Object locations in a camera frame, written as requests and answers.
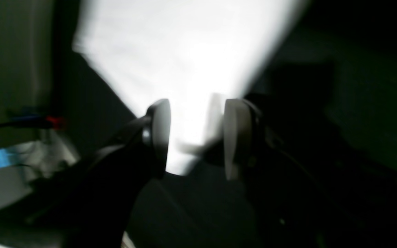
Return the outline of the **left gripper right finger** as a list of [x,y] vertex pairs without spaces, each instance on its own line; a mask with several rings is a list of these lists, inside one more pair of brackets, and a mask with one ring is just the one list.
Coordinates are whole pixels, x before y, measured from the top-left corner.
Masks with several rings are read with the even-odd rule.
[[225,175],[228,181],[242,180],[257,163],[263,115],[246,99],[227,99],[223,116]]

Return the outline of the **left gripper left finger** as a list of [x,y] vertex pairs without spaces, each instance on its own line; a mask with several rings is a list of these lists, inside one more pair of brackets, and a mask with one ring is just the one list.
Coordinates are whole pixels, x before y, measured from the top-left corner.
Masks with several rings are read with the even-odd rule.
[[164,176],[170,143],[171,107],[168,99],[150,105],[143,117],[142,142],[151,150],[151,173],[155,178]]

